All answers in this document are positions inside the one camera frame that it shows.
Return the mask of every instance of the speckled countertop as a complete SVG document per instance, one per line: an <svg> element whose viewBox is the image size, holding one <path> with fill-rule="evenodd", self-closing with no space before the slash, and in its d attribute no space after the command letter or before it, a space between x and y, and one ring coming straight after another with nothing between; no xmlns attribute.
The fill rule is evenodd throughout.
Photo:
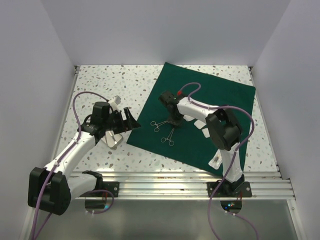
<svg viewBox="0 0 320 240"><path fill-rule="evenodd" d="M121 97L119 109L130 107L132 115L137 119L162 67L162 65L82 65L72 97L82 91L96 92L106 98L119 95ZM183 67L252 86L247 66L184 65ZM78 97L76 109L81 121L91 114L92 106L96 101L100 101L100 99L92 94ZM252 117L256 128L247 145L244 171L276 172L275 157L270 147L256 97ZM58 145L58 152L67 146L76 130L77 123L70 106ZM198 168L128 145L126 141L130 132L122 135L123 142L115 150L109 149L105 143L100 141L80 161L75 170L202 172Z"/></svg>

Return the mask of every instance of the black mounting bracket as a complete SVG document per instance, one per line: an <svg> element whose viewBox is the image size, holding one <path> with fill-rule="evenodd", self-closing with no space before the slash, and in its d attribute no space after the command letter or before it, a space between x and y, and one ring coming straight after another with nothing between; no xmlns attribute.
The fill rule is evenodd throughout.
<svg viewBox="0 0 320 240"><path fill-rule="evenodd" d="M160 102L170 113L169 117L167 118L167 122L175 127L180 127L184 120L184 116L180 114L177 108L177 104L184 97L186 97L186 95L183 93L175 96L170 91L163 92L159 97Z"/></svg>
<svg viewBox="0 0 320 240"><path fill-rule="evenodd" d="M45 179L49 175L46 168L35 167L29 176L28 205L35 208L39 193ZM61 172L53 173L46 185L40 201L40 210L62 215L71 202L71 193L66 176Z"/></svg>
<svg viewBox="0 0 320 240"><path fill-rule="evenodd" d="M208 114L205 122L210 138L218 149L230 151L239 143L242 128L231 109L218 109Z"/></svg>
<svg viewBox="0 0 320 240"><path fill-rule="evenodd" d="M214 191L214 189L217 187L219 183L220 183L220 180L206 183L209 197L211 196L212 192ZM224 181L222 185L219 187L219 189L216 191L213 198L238 198L239 196L241 196L242 198L252 197L250 182L244 181L237 188L232 190L228 186L229 184L230 183L228 181Z"/></svg>
<svg viewBox="0 0 320 240"><path fill-rule="evenodd" d="M104 181L102 183L102 187L100 189L108 190L113 194L115 198L119 195L119 185L120 183L118 181ZM103 197L103 192L95 192L95 193L88 193L82 194L80 197Z"/></svg>
<svg viewBox="0 0 320 240"><path fill-rule="evenodd" d="M115 198L119 195L119 182L118 181L104 181L102 183L102 188L108 190L113 194ZM101 197L101 200L88 200L84 201L84 206L86 209L104 209L106 206L106 200L103 199L103 192L95 192L95 193L85 193L81 195L81 197Z"/></svg>

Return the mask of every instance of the robotic arm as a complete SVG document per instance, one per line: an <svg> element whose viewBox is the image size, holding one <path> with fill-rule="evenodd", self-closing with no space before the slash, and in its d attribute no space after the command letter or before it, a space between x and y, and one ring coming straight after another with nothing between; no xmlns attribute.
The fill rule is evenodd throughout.
<svg viewBox="0 0 320 240"><path fill-rule="evenodd" d="M161 94L159 100L169 111L167 122L174 127L181 126L184 115L206 123L213 144L220 150L223 164L222 174L225 175L242 134L242 128L233 111L231 109L212 109L218 108L218 106L190 99L196 104L207 106L207 109L205 109L191 103L183 93L173 95L171 92L166 91ZM230 195L244 182L245 179L238 154L225 179L222 189L225 189Z"/></svg>
<svg viewBox="0 0 320 240"><path fill-rule="evenodd" d="M64 156L56 166L49 183L45 187L41 198L40 209L56 215L62 215L68 208L70 202L82 194L100 190L103 187L102 175L93 171L84 171L80 176L69 179L72 171L80 160L103 138L106 132L117 136L120 133L140 127L140 124L131 115L130 110L125 107L123 119L117 104L120 98L117 96L109 102L96 102L92 114L86 117L81 125L81 136L77 141L78 134L71 140L69 145L53 161L44 168L35 167L29 176L28 205L35 207L40 189L44 184L49 171L57 164L64 152L72 145L75 146Z"/></svg>

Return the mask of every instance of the surgical scissors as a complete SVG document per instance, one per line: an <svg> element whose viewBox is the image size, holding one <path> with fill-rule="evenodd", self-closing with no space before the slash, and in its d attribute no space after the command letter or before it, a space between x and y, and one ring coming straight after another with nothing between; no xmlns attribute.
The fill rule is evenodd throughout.
<svg viewBox="0 0 320 240"><path fill-rule="evenodd" d="M160 123L156 123L156 121L152 121L152 122L150 122L150 125L151 126L156 126L153 131L155 131L157 133L157 132L160 131L159 127L162 126L163 124L166 124L167 122L168 121L163 121L163 122L160 122Z"/></svg>
<svg viewBox="0 0 320 240"><path fill-rule="evenodd" d="M171 140L172 134L174 133L174 130L175 130L175 129L172 128L171 132L169 133L169 135L168 135L167 137L161 138L161 142L162 142L162 143L165 143L166 141L169 141L169 146L172 147L172 146L175 144L175 142Z"/></svg>

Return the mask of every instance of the white plastic part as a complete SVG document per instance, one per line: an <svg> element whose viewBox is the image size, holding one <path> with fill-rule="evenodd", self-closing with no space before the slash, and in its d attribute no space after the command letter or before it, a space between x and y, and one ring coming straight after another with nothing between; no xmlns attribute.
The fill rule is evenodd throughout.
<svg viewBox="0 0 320 240"><path fill-rule="evenodd" d="M101 138L101 140L111 149L115 148L118 146L124 138L122 135L119 134L114 134L113 131L106 131L105 132L105 137Z"/></svg>
<svg viewBox="0 0 320 240"><path fill-rule="evenodd" d="M213 167L215 170L218 170L220 168L220 165L222 163L222 157L220 150L216 151L214 157L211 159L211 161L208 163L210 167Z"/></svg>
<svg viewBox="0 0 320 240"><path fill-rule="evenodd" d="M199 103L201 105L206 105L205 103L196 101L192 98L190 98L190 100L195 103ZM190 103L187 97L184 97L183 99L181 99L176 106L180 114L190 116L192 118L200 120L203 123L206 123L206 117L209 114L213 114L216 111L215 109L209 110L209 108L218 107L214 105L207 105L208 109L205 109L203 107L199 107Z"/></svg>
<svg viewBox="0 0 320 240"><path fill-rule="evenodd" d="M196 126L197 129L202 129L206 125L206 123L203 121L197 120L194 122L194 125Z"/></svg>
<svg viewBox="0 0 320 240"><path fill-rule="evenodd" d="M71 193L71 201L78 198L82 194L95 189L97 178L90 174L81 174L80 176L70 178L68 186Z"/></svg>
<svg viewBox="0 0 320 240"><path fill-rule="evenodd" d="M230 151L220 150L222 164L223 164L223 172L222 172L223 176L226 174L226 171L230 166L232 157L235 153L235 149L238 145L239 143L235 144ZM228 175L225 177L225 179L233 183L233 182L236 182L238 179L240 179L242 174L243 174L243 171L240 166L239 152L237 152L234 162L231 166L231 169Z"/></svg>
<svg viewBox="0 0 320 240"><path fill-rule="evenodd" d="M210 133L209 133L209 129L208 128L204 128L201 130L203 132L204 137L207 139L210 137Z"/></svg>
<svg viewBox="0 0 320 240"><path fill-rule="evenodd" d="M121 103L121 98L118 95L114 96L108 101L108 103L110 104L110 106L114 111L115 110L119 111L118 105Z"/></svg>
<svg viewBox="0 0 320 240"><path fill-rule="evenodd" d="M54 164L57 162L59 157L76 142L78 133L75 134L71 142L66 146L66 148L51 162L49 162L45 167L50 171ZM80 160L85 156L96 145L96 140L94 136L91 136L88 132L82 132L78 143L66 154L63 160L55 168L54 173L62 172L68 180L70 174L73 172L75 167L78 165Z"/></svg>
<svg viewBox="0 0 320 240"><path fill-rule="evenodd" d="M192 116L187 116L187 115L184 115L183 118L184 118L184 120L186 120L187 122L190 122L190 121L192 121L193 119L195 119L194 117L192 117Z"/></svg>

